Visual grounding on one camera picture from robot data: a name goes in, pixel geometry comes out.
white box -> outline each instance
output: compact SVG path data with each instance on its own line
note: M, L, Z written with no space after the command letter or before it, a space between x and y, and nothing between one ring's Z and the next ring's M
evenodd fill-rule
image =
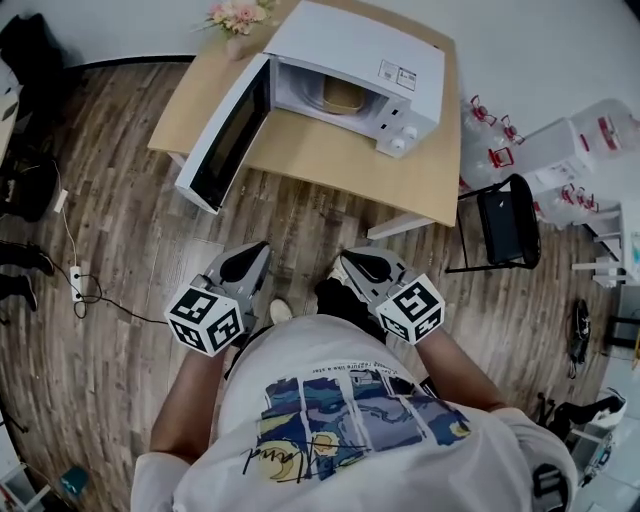
M164 316L178 342L209 356L244 331L237 301L189 284L181 285Z
M595 162L569 119L562 118L525 137L511 148L514 166L535 196L593 174Z
M421 274L376 308L383 329L415 345L444 322L444 299Z

open microwave door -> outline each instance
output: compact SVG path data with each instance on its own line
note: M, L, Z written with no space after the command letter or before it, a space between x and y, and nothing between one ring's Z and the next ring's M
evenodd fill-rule
M176 179L176 188L217 214L271 110L269 56L256 55L224 97Z

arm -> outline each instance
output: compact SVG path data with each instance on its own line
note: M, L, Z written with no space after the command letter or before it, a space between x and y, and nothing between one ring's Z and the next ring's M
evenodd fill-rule
M443 400L487 412L507 407L496 385L444 329L427 335L416 348Z
M190 350L151 430L150 451L192 464L209 447L226 351L211 358Z

sneaker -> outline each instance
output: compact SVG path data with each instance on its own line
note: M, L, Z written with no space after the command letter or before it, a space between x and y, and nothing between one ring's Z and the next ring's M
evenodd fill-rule
M38 309L38 299L36 299L36 294L33 293L31 279L29 279L29 276L19 276L18 279L20 280L18 293L26 299L31 311L36 311Z
M51 258L49 258L49 255L35 244L27 244L27 249L32 251L33 261L31 262L31 267L35 267L38 270L42 271L44 274L52 276L55 272L55 269L53 267Z
M333 267L331 268L327 279L337 279L338 281L340 281L340 284L343 285L346 285L348 281L351 281L349 279L349 274L347 274L347 271L344 269L344 266L340 261L339 255L335 260L333 260Z
M269 315L273 325L288 322L293 318L289 305L282 299L274 299L269 305Z
M326 277L326 279L337 279L338 281L340 281L340 284L342 286L350 288L351 291L356 294L358 300L366 301L362 293L360 293L360 290L358 290L358 288L354 284L353 280L349 277L349 274L347 274L347 271L342 264L340 255L338 255L336 259L333 260L333 266L331 267L331 271L329 272L329 275Z

baseboard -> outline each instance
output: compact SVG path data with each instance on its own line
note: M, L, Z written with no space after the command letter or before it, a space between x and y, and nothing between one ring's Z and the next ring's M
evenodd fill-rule
M123 64L154 64L160 62L193 62L195 55L154 55L151 57L125 57L123 59L101 60L89 64L69 66L66 69L84 71L91 68L104 68L108 66L122 66Z

